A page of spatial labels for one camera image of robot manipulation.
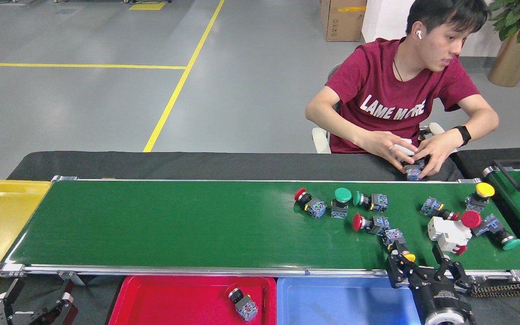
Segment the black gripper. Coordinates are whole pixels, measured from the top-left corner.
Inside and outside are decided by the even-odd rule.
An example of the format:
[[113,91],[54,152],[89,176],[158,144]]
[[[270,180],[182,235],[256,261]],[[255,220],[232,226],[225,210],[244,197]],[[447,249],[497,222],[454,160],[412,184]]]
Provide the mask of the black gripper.
[[[471,317],[471,306],[460,300],[455,286],[462,293],[470,291],[474,282],[466,275],[460,262],[453,262],[442,252],[439,245],[434,245],[432,253],[439,263],[433,279],[423,280],[423,270],[415,263],[416,255],[402,246],[390,246],[385,269],[392,288],[411,284],[413,302],[419,317]],[[449,271],[454,279],[445,278]]]

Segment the person's left hand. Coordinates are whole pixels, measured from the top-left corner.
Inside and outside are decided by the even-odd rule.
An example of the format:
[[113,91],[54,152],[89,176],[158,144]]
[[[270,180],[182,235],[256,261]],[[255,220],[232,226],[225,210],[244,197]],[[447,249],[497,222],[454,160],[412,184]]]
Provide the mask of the person's left hand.
[[453,153],[464,139],[457,130],[449,130],[442,134],[434,135],[427,140],[420,142],[419,146],[413,147],[415,155],[412,157],[414,161],[429,156],[429,161],[425,168],[421,171],[419,178],[423,179],[427,176],[433,176],[440,172],[445,160]]

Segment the person's right hand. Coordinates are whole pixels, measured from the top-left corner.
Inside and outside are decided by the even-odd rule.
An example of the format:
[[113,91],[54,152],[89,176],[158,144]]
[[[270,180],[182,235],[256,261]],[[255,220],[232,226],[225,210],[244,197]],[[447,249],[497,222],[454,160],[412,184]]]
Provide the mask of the person's right hand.
[[392,132],[364,131],[356,144],[366,152],[388,161],[401,173],[404,173],[402,161],[408,164],[414,162],[410,154],[402,152],[399,148],[406,148],[415,154],[415,152],[413,152],[413,147],[415,146],[407,140],[394,135]]

